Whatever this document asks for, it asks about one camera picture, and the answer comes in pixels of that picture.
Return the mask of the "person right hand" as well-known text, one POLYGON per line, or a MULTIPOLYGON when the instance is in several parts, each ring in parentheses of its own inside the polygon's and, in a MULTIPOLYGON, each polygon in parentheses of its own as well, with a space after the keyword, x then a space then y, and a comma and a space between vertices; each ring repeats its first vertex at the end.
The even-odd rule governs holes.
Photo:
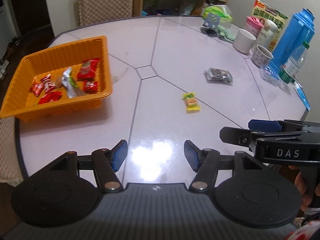
POLYGON ((291 170, 299 170, 295 178, 295 186, 302 195, 300 209, 305 216, 319 213, 319 166, 292 166, 291 170))

